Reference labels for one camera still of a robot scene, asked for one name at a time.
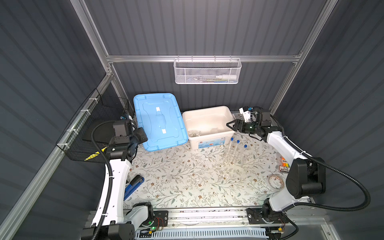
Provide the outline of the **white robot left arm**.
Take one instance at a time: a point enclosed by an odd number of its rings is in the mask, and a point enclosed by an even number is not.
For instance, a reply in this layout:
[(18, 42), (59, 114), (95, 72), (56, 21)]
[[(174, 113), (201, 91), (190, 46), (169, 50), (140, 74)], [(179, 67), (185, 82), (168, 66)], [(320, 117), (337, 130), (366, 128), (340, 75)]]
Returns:
[[(113, 125), (114, 134), (102, 150), (95, 140), (95, 132), (109, 123)], [(106, 173), (97, 212), (91, 226), (82, 230), (82, 240), (133, 240), (142, 225), (151, 231), (155, 218), (151, 203), (135, 204), (127, 214), (123, 211), (128, 173), (139, 145), (147, 140), (144, 129), (136, 127), (130, 119), (105, 121), (92, 130), (91, 141), (104, 160)]]

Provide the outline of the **blue plastic box lid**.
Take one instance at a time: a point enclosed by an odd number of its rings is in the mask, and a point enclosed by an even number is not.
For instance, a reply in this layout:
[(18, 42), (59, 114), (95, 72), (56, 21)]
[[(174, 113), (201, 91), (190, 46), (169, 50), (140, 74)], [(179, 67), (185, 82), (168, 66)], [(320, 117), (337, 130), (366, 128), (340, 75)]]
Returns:
[(180, 145), (189, 140), (176, 97), (171, 93), (140, 94), (134, 97), (137, 122), (148, 140), (148, 152)]

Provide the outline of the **white plastic storage box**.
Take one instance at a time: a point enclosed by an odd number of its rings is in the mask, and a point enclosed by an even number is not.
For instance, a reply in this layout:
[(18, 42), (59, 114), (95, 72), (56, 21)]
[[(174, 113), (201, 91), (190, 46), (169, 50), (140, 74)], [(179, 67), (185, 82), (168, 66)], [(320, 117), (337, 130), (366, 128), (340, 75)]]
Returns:
[(235, 118), (226, 106), (186, 111), (182, 117), (192, 150), (228, 144), (235, 133), (227, 127)]

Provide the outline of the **blue capped test tube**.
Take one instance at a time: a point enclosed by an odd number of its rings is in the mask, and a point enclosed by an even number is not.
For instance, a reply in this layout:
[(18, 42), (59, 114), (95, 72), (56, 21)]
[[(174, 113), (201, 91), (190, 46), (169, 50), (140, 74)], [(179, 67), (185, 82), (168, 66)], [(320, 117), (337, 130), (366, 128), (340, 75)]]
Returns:
[(227, 151), (227, 157), (230, 157), (233, 151), (233, 145), (234, 145), (234, 137), (231, 137), (230, 143), (229, 143), (229, 148)]
[(235, 149), (234, 149), (234, 153), (233, 153), (234, 160), (236, 160), (238, 157), (240, 146), (241, 146), (241, 141), (237, 140), (236, 145), (235, 145)]
[(241, 160), (241, 165), (243, 166), (246, 162), (246, 159), (247, 159), (247, 148), (248, 148), (248, 145), (244, 145), (244, 147), (242, 148), (242, 151), (240, 152), (240, 160)]

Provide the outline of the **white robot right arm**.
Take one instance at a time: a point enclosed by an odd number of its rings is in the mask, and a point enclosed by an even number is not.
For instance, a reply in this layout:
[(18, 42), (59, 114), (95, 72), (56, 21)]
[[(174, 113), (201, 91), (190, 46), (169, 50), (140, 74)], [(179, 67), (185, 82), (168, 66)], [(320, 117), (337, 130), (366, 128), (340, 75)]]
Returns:
[(265, 200), (262, 206), (259, 215), (265, 223), (273, 223), (293, 207), (309, 206), (311, 197), (325, 192), (325, 167), (306, 157), (305, 151), (288, 139), (284, 128), (269, 111), (260, 107), (242, 107), (239, 112), (242, 119), (228, 122), (227, 127), (250, 137), (257, 136), (259, 141), (274, 147), (290, 168), (283, 189)]

